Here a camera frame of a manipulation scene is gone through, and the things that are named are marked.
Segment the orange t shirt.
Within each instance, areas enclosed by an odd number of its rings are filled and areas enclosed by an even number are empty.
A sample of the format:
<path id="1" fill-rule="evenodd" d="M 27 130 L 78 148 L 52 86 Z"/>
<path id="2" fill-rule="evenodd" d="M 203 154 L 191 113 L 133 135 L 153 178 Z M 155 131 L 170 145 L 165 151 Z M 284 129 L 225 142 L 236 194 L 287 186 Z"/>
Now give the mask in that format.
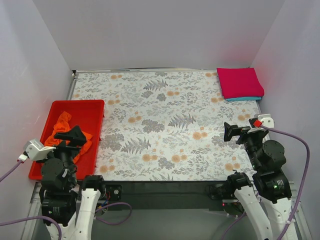
<path id="1" fill-rule="evenodd" d="M 62 140 L 54 138 L 55 134 L 57 133 L 65 133 L 71 130 L 69 125 L 69 121 L 71 120 L 72 115 L 68 112 L 64 111 L 57 119 L 56 124 L 53 126 L 52 134 L 45 140 L 44 145 L 46 147 L 53 147 L 57 146 L 61 143 Z M 81 147 L 81 150 L 77 154 L 77 156 L 73 159 L 73 162 L 76 164 L 82 155 L 87 153 L 92 146 L 92 137 L 93 135 L 87 132 L 82 131 L 86 138 L 86 143 Z"/>

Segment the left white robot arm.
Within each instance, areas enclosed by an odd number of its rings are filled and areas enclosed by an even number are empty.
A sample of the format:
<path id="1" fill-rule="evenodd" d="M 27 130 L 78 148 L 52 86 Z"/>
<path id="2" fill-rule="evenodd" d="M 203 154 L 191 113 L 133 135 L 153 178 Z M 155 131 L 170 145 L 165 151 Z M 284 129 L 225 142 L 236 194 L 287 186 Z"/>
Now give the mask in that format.
<path id="1" fill-rule="evenodd" d="M 87 139 L 76 125 L 54 138 L 60 143 L 42 160 L 40 202 L 43 222 L 52 240 L 89 240 L 98 200 L 106 196 L 100 175 L 87 175 L 77 186 L 74 158 Z"/>

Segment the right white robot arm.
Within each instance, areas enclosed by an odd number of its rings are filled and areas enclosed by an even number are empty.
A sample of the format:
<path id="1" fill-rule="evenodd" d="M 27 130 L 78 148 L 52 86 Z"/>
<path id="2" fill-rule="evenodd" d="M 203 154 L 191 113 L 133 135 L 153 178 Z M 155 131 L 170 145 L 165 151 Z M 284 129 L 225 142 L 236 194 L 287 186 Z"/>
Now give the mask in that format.
<path id="1" fill-rule="evenodd" d="M 225 142 L 237 136 L 255 170 L 252 181 L 244 172 L 227 177 L 225 189 L 232 199 L 238 199 L 259 240 L 298 239 L 292 212 L 292 191 L 282 171 L 286 163 L 285 149 L 275 140 L 263 139 L 268 130 L 252 130 L 224 123 Z"/>

